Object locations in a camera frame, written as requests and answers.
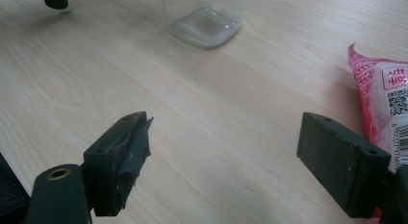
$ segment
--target wood grain surface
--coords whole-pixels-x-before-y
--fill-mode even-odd
[[[152,156],[102,223],[365,223],[296,157],[303,112],[362,134],[346,49],[408,61],[408,0],[249,0],[223,46],[166,29],[161,0],[0,0],[0,151],[26,189],[147,111]]]

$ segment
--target snack bag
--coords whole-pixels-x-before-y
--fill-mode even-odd
[[[372,59],[348,47],[366,138],[392,155],[393,172],[408,164],[408,62]]]

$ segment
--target barcode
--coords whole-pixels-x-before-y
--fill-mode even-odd
[[[408,125],[396,128],[395,134],[398,143],[395,149],[395,164],[396,161],[399,161],[399,166],[408,164]]]
[[[407,88],[388,93],[388,102],[390,103],[391,116],[408,113],[407,97]]]

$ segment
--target transparent plastic container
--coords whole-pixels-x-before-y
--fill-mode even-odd
[[[180,40],[213,48],[242,26],[247,0],[163,0],[169,31]]]

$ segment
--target black object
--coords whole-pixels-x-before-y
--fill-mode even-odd
[[[350,217],[378,206],[381,223],[408,223],[408,166],[389,172],[391,156],[345,126],[305,112],[297,156]]]
[[[30,196],[0,153],[0,223],[22,222],[29,203]]]
[[[63,10],[68,7],[68,0],[44,0],[45,5],[54,10]]]
[[[35,181],[27,224],[89,224],[89,211],[116,216],[150,156],[148,129],[153,118],[136,112],[120,118],[84,153],[84,163],[64,164]]]

